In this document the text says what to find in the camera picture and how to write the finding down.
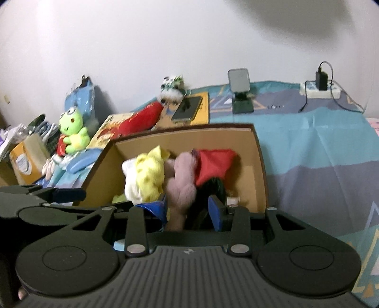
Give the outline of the left hand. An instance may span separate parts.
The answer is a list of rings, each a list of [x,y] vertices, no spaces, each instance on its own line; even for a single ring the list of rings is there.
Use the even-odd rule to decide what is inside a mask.
[[[20,287],[18,290],[18,298],[19,300],[23,300],[25,297],[28,296],[27,290],[25,290],[23,287]]]

